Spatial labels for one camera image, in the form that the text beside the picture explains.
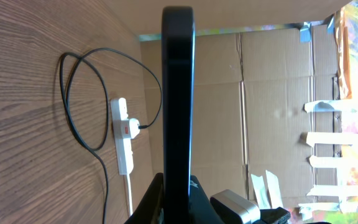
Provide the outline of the Samsung Galaxy smartphone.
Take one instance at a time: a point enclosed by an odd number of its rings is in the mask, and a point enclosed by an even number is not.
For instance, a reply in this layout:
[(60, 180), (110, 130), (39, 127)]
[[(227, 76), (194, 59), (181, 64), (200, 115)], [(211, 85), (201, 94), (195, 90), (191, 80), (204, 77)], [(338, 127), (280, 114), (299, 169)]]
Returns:
[(195, 60), (195, 22), (190, 6), (162, 13), (164, 221), (189, 223)]

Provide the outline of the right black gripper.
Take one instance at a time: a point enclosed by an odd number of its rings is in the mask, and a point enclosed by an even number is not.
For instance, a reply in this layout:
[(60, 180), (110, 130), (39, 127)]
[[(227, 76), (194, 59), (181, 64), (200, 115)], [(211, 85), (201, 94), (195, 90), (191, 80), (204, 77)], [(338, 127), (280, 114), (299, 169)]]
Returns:
[(282, 207), (260, 210), (260, 219), (253, 224), (287, 224), (291, 213)]

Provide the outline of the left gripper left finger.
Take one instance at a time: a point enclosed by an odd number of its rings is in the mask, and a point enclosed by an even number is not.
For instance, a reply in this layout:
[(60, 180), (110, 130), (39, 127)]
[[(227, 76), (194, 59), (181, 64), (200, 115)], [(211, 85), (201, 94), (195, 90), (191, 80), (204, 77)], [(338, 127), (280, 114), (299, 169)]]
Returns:
[(163, 204), (163, 173), (157, 173), (125, 224), (158, 224)]

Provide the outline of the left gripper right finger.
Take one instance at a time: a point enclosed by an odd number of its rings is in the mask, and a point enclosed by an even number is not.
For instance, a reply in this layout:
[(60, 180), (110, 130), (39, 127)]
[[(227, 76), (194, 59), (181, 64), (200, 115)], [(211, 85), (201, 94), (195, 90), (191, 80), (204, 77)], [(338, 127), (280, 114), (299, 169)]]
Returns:
[(223, 224), (195, 175), (190, 176), (189, 214), (192, 224)]

